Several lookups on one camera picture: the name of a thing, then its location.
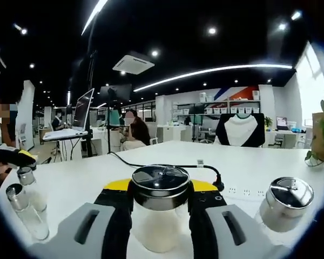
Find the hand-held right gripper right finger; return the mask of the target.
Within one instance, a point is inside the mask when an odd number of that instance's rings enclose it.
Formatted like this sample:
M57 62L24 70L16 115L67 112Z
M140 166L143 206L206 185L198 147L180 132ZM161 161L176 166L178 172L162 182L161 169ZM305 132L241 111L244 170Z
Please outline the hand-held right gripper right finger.
M290 252L208 182L191 181L188 212L194 258L285 258Z

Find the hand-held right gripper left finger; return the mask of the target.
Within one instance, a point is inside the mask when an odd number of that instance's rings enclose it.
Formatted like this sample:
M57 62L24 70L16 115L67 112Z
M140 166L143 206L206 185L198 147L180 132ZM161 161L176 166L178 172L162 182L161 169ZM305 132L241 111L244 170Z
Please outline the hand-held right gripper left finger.
M30 254L35 258L126 258L133 209L129 182L107 184L94 203L85 203L66 217L53 238L33 244Z

